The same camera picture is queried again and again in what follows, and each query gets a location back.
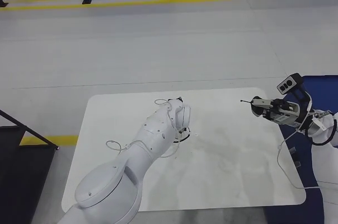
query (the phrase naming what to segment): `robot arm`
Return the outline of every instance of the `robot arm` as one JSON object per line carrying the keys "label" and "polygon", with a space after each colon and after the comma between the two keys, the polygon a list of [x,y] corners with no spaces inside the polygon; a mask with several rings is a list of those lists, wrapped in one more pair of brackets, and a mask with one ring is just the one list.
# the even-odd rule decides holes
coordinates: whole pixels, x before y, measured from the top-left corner
{"label": "robot arm", "polygon": [[[304,134],[313,145],[323,146],[331,143],[338,146],[338,113],[314,110],[311,108],[310,95],[301,88],[302,77],[292,74],[277,86],[281,94],[292,93],[299,103],[285,101],[283,99],[265,100],[255,96],[251,102],[251,110],[255,116],[263,116],[265,119],[279,125],[291,126]],[[300,91],[303,97],[299,97],[296,91]],[[323,140],[316,143],[312,138]]]}
{"label": "robot arm", "polygon": [[141,126],[127,150],[96,167],[77,186],[59,224],[129,223],[139,210],[145,173],[189,126],[190,107],[169,100]]}

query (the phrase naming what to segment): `cable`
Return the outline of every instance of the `cable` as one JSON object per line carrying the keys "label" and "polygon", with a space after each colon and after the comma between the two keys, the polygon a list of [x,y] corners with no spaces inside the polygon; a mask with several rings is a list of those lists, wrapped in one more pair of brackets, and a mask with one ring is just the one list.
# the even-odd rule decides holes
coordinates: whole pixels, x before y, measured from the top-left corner
{"label": "cable", "polygon": [[[116,144],[119,146],[119,149],[110,147],[110,146],[108,145],[108,143],[110,143],[110,142],[111,142],[111,143],[116,143]],[[108,148],[110,148],[111,150],[119,151],[119,153],[118,153],[118,155],[119,155],[122,151],[127,150],[128,147],[130,147],[131,145],[133,145],[135,142],[140,142],[141,144],[143,144],[143,145],[145,146],[146,150],[147,150],[148,152],[150,152],[149,147],[148,147],[143,141],[141,141],[141,140],[134,140],[134,141],[132,141],[131,143],[129,143],[128,145],[126,145],[125,148],[122,148],[122,145],[121,145],[119,142],[116,142],[116,141],[113,141],[113,140],[108,140],[108,141],[106,141],[106,146],[107,146]]]}
{"label": "cable", "polygon": [[308,103],[308,106],[307,106],[307,114],[306,114],[306,117],[303,119],[301,125],[298,127],[298,129],[296,129],[296,131],[294,133],[292,133],[289,137],[287,137],[285,140],[282,141],[282,143],[280,145],[278,145],[278,153],[277,153],[277,158],[276,158],[276,161],[277,161],[277,165],[279,165],[279,167],[281,168],[282,172],[285,174],[285,176],[287,177],[288,181],[291,183],[291,185],[296,188],[296,189],[326,189],[326,190],[333,190],[333,191],[336,191],[338,192],[337,189],[334,189],[334,188],[327,188],[327,187],[324,187],[324,186],[308,186],[308,187],[298,187],[296,185],[293,184],[293,182],[291,181],[291,179],[288,177],[288,174],[286,173],[286,171],[283,169],[283,167],[281,166],[280,162],[279,162],[279,156],[280,156],[280,153],[281,153],[281,150],[282,150],[282,145],[285,141],[287,141],[287,139],[289,139],[290,137],[292,137],[294,134],[296,134],[302,127],[303,123],[306,121],[308,115],[309,115],[309,111],[311,110],[311,107],[312,107],[312,98],[310,96],[310,94],[308,94],[308,92],[306,92],[307,95],[309,96],[309,103]]}
{"label": "cable", "polygon": [[[157,99],[157,100],[154,101],[154,103],[157,104],[157,105],[162,105],[162,104],[168,103],[168,104],[170,105],[170,107],[169,107],[168,110],[167,110],[168,118],[169,118],[169,121],[171,122],[172,127],[175,129],[177,136],[179,137],[179,136],[180,136],[179,131],[178,131],[178,129],[176,128],[176,126],[174,125],[174,122],[173,122],[173,120],[171,119],[170,114],[169,114],[169,112],[172,110],[172,105],[171,105],[171,103],[170,103],[168,100],[165,100],[165,99]],[[190,136],[190,135],[188,135],[188,136],[187,136],[186,138],[184,138],[184,139],[178,139],[178,144],[177,144],[176,149],[175,149],[171,154],[169,154],[169,155],[167,155],[167,156],[161,156],[160,158],[168,158],[168,157],[171,157],[172,155],[174,155],[174,154],[176,153],[176,151],[178,150],[178,148],[179,148],[180,142],[184,141],[184,140],[187,139],[189,136]],[[121,145],[119,142],[117,142],[117,141],[108,140],[108,141],[106,141],[106,146],[107,146],[109,149],[111,149],[111,150],[119,151],[119,153],[118,153],[118,155],[119,155],[122,151],[127,150],[127,149],[128,149],[132,144],[134,144],[135,142],[140,142],[141,144],[143,144],[144,147],[145,147],[145,149],[150,153],[149,147],[148,147],[143,141],[141,141],[141,140],[134,140],[134,141],[130,142],[128,145],[126,145],[125,148],[122,148],[122,145]],[[118,149],[118,148],[110,147],[110,146],[108,145],[108,143],[116,143],[116,144],[119,146],[119,149]]]}

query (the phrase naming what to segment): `metal bar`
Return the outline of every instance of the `metal bar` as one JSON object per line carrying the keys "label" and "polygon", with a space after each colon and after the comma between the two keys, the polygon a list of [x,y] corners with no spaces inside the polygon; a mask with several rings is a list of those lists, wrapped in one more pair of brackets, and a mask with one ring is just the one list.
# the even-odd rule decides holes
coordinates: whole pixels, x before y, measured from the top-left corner
{"label": "metal bar", "polygon": [[3,2],[3,0],[0,0],[0,8],[6,7],[8,5],[8,2]]}
{"label": "metal bar", "polygon": [[34,130],[32,130],[31,128],[27,127],[26,125],[22,124],[21,122],[19,122],[18,120],[16,120],[15,118],[11,117],[10,115],[6,114],[4,111],[0,110],[0,116],[6,118],[7,120],[11,121],[12,123],[14,123],[15,125],[18,125],[20,127],[25,128],[25,130],[27,132],[29,132],[30,134],[32,134],[33,136],[38,137],[40,140],[44,141],[45,143],[51,145],[51,146],[55,146],[56,148],[58,148],[58,146],[56,146],[54,143],[50,142],[49,140],[47,140],[46,138],[44,138],[43,136],[41,136],[39,133],[35,132]]}

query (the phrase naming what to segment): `yellow line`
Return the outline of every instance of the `yellow line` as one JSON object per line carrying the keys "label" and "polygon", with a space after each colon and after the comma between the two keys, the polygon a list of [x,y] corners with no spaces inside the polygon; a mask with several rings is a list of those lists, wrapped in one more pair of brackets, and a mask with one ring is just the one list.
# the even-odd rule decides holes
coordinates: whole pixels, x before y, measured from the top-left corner
{"label": "yellow line", "polygon": [[56,6],[7,6],[0,8],[0,11],[15,10],[59,10],[73,8],[99,8],[99,7],[119,7],[119,6],[141,6],[148,4],[171,4],[171,3],[199,3],[199,2],[223,2],[230,0],[153,0],[153,1],[133,1],[133,2],[108,2],[94,4],[68,4]]}
{"label": "yellow line", "polygon": [[[55,143],[57,146],[75,146],[78,136],[45,136],[46,139]],[[46,144],[34,136],[25,136],[22,138],[20,146]]]}

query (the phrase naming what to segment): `gray floor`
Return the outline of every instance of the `gray floor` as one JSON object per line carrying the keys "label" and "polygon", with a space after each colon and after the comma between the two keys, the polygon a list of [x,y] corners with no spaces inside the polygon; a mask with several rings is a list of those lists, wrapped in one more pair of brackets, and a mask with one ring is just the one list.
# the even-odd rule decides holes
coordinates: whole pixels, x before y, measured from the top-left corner
{"label": "gray floor", "polygon": [[[338,74],[338,0],[0,12],[0,108],[43,135],[78,135],[96,94],[259,87],[275,98],[294,72]],[[33,224],[63,215],[73,150],[56,154]],[[265,217],[261,208],[143,212],[132,223]]]}

